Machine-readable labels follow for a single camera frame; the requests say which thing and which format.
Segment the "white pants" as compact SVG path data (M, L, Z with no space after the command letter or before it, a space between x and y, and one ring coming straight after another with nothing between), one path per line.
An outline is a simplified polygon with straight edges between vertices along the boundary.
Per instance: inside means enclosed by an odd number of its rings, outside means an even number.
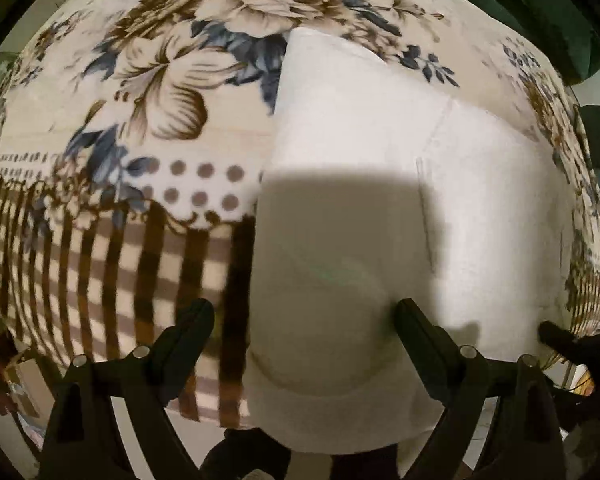
M392 324L413 299L492 359L563 323L570 199L550 148L308 28L289 37L257 200L244 384L294 451L383 448L441 408Z

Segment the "cardboard box on floor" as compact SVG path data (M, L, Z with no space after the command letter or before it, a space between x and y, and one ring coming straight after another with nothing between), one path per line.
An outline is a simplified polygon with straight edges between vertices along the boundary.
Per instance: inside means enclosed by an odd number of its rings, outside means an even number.
M55 364L31 349L0 362L0 415L20 414L46 426L55 404L57 378Z

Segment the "floral checkered bed blanket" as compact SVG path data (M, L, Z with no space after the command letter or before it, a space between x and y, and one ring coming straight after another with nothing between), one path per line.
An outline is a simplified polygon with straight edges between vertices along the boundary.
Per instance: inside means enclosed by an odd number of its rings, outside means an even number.
M468 0L68 0L0 89L0 313L14 335L60 366L115 359L207 298L214 334L178 409L248 425L254 204L299 26L547 150L569 200L550 304L592 332L600 188L562 71L515 29Z

